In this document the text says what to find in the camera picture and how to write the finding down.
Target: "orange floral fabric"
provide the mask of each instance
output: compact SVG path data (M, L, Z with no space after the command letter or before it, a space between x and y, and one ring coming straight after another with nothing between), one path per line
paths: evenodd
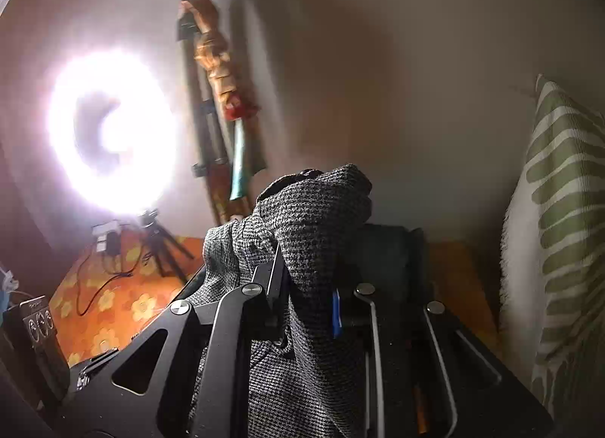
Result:
M204 263L203 240L187 237L177 237L177 240L195 257L190 260L169 246L176 262L191 278ZM104 259L101 254L93 253L89 257L90 249L87 249L54 292L50 310L57 327L59 345L69 366L107 349L122 349L128 345L133 335L149 325L183 288L166 262L162 265L168 275L163 278L153 258L146 258L147 247L143 247L142 255L140 252L138 233L124 230L124 266L120 266L120 258L116 259L116 265L112 265L111 258ZM135 265L131 278L118 278L101 289L112 272L127 271ZM78 284L80 299L76 307ZM82 313L88 307L99 289L101 292L92 301L90 309L83 316L78 315L78 311Z

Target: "light stand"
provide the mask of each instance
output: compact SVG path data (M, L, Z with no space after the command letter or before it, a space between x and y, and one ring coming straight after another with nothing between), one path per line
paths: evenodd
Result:
M167 229L165 229L162 225L158 223L156 220L157 217L157 209L153 209L151 211L145 211L143 214L139 216L139 220L141 221L141 227L145 233L145 239L143 241L144 245L149 248L149 254L155 260L155 264L157 265L158 271L162 277L166 276L166 272L164 271L164 267L162 266L160 254L164 255L165 260L168 262L174 273L178 276L178 278L183 281L183 284L187 283L187 277L183 270L179 267L174 256L170 252L167 243L171 243L177 249L179 249L183 254L185 254L189 259L194 259L195 257L189 252L183 245L181 245L176 238L174 238Z

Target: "wall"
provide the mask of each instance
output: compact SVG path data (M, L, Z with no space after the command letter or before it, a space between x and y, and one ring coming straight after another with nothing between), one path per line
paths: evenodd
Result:
M19 290L32 296L51 296L70 255L53 252L26 208L0 147L0 261L19 279Z
M11 0L0 18L0 141L23 201L56 251L80 248L107 214L77 197L48 146L53 81L71 57L137 53L170 99L182 136L159 202L175 233L211 215L191 176L179 0ZM372 220L423 227L497 251L531 130L534 77L605 104L601 0L214 0L262 106L269 169L357 163Z

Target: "silver bolt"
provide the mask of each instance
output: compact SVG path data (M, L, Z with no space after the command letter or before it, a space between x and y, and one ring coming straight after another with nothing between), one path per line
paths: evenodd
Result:
M427 311L434 315L441 315L445 311L445 305L441 301L429 301L427 303Z
M31 319L29 319L29 333L31 334L31 338L34 340L34 342L38 342L40 340L40 332L38 332L36 324Z
M241 292L246 296L255 296L262 292L262 288L259 284L248 283L241 287Z
M50 311L48 311L48 310L47 310L47 311L45 311L45 312L44 312L44 316L46 317L46 322L48 323L48 326L49 326L51 329L54 329L53 318L52 318L52 317L51 317L51 315L50 315Z
M191 304L185 300L176 300L170 304L170 311L175 315L184 315L191 308Z
M373 295L376 292L376 288L371 283L359 283L355 288L355 291L359 293L359 295L368 296Z

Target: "ring light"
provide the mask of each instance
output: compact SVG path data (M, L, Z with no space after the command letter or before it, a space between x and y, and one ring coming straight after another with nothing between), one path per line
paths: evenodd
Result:
M152 74L134 56L114 51L72 61L57 79L48 123L59 161L87 200L139 214L167 186L174 120Z

